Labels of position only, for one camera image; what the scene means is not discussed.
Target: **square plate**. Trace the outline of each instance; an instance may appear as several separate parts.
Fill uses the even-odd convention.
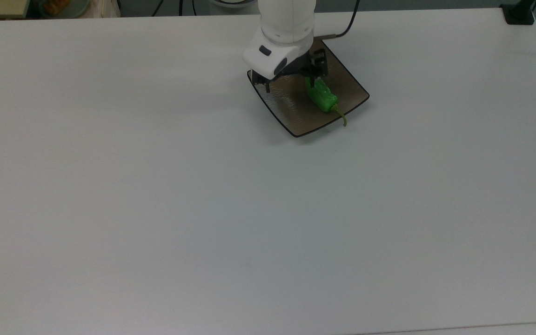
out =
[[[349,114],[369,99],[369,93],[324,42],[315,40],[310,53],[319,49],[326,50],[328,60],[328,75],[322,79],[330,91],[338,97],[338,108],[341,113]],[[247,72],[247,77],[251,82],[251,71]],[[317,131],[341,118],[337,113],[324,113],[317,108],[307,94],[304,77],[299,74],[282,76],[271,82],[270,93],[266,93],[266,88],[262,84],[253,86],[276,120],[295,137]]]

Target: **plate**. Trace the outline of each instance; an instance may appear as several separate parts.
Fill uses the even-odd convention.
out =
[[[325,49],[328,60],[328,75],[322,79],[338,97],[341,113],[347,115],[366,102],[369,93],[321,40],[314,41],[310,52],[318,49]],[[247,76],[251,81],[251,71]],[[298,74],[282,76],[271,82],[270,93],[266,93],[262,84],[255,84],[253,87],[276,120],[295,137],[305,136],[341,118],[334,112],[322,112],[311,101],[307,94],[305,78]]]
[[[71,0],[70,4],[67,5],[67,7],[64,8],[60,13],[55,16],[51,16],[45,11],[45,9],[43,9],[43,4],[46,1],[47,0],[43,0],[39,2],[39,11],[43,17],[46,17],[47,19],[76,19],[76,17],[79,17],[86,11],[86,9],[88,9],[88,4],[90,3],[90,0]]]

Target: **white table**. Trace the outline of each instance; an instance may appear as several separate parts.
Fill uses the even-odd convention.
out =
[[[295,139],[258,21],[0,22],[0,335],[536,322],[536,25],[359,13],[328,45],[372,97]]]

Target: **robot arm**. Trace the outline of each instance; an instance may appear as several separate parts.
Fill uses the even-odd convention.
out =
[[[258,6],[261,25],[244,52],[255,78],[268,83],[284,70],[295,73],[307,68],[315,0],[258,0]]]

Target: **floor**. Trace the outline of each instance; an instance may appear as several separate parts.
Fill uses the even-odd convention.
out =
[[[124,17],[150,16],[160,0],[121,0],[121,15]],[[447,9],[447,8],[491,8],[501,3],[516,3],[517,0],[364,0],[362,11],[391,11],[399,9]],[[352,11],[355,0],[317,0],[317,12]],[[195,0],[198,15],[209,15],[208,0]],[[179,2],[166,0],[157,16],[177,15]],[[185,0],[183,15],[193,15],[190,0]]]

